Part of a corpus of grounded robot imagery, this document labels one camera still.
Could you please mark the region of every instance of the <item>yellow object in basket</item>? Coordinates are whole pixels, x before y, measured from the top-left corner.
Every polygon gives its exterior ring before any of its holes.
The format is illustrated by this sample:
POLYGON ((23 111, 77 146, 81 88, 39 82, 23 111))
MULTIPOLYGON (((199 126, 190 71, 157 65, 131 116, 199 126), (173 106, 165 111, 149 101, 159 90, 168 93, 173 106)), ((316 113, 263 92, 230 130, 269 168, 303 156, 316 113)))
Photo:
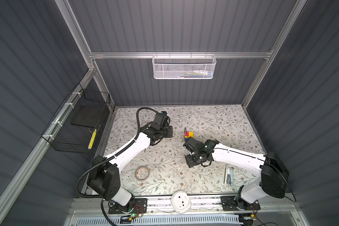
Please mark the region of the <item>yellow object in basket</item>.
POLYGON ((89 150, 92 149, 92 147, 93 147, 95 135, 97 135, 97 129, 94 130, 94 132, 92 134, 92 138, 90 139, 90 142, 89 142, 89 145, 88 145, 89 150))

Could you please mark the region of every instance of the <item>floral tablecloth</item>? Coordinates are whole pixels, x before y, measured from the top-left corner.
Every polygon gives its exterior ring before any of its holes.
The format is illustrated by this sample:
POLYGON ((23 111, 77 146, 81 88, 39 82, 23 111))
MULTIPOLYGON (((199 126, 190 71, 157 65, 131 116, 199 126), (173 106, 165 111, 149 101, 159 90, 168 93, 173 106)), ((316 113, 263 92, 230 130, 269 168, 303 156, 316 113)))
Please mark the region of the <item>floral tablecloth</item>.
MULTIPOLYGON (((240 105, 154 107, 167 111, 173 127, 173 138, 164 138, 158 145, 140 152, 121 172, 121 184, 134 195, 172 194, 178 190, 187 193, 237 191, 255 178, 246 170, 221 162, 209 167, 188 168, 182 146, 184 129, 194 132, 194 138, 204 142, 217 139, 221 143, 252 153, 263 153, 261 145, 240 105), (135 176, 140 166, 150 170, 146 180, 135 176), (226 166, 232 167, 235 185, 224 184, 226 166)), ((112 153, 128 142, 137 132, 138 108, 118 108, 105 154, 112 153)), ((141 125, 152 121, 154 113, 140 111, 141 125)))

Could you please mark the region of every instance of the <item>gray corrugated wall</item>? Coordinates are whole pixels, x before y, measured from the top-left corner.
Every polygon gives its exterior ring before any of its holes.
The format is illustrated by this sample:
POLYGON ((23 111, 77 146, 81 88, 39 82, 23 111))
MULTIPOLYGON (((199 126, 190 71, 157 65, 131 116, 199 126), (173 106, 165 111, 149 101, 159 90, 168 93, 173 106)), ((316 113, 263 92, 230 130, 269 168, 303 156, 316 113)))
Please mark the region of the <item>gray corrugated wall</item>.
POLYGON ((308 0, 247 110, 310 224, 339 225, 339 1, 308 0))
POLYGON ((97 59, 116 106, 242 103, 263 59, 218 59, 213 79, 154 79, 149 59, 97 59))
MULTIPOLYGON (((93 52, 268 51, 294 0, 70 0, 93 52)), ((217 59, 213 79, 155 80, 150 60, 97 60, 126 105, 241 103, 263 60, 217 59)))
MULTIPOLYGON (((0 194, 86 71, 55 2, 0 0, 0 194)), ((44 215, 45 209, 39 207, 50 206, 55 211, 49 215, 57 221, 56 216, 66 212, 70 202, 61 201, 68 194, 56 189, 72 191, 67 179, 82 172, 78 165, 88 164, 86 158, 53 151, 45 155, 42 164, 46 167, 36 170, 25 188, 33 196, 22 194, 14 204, 22 203, 16 216, 44 215)))

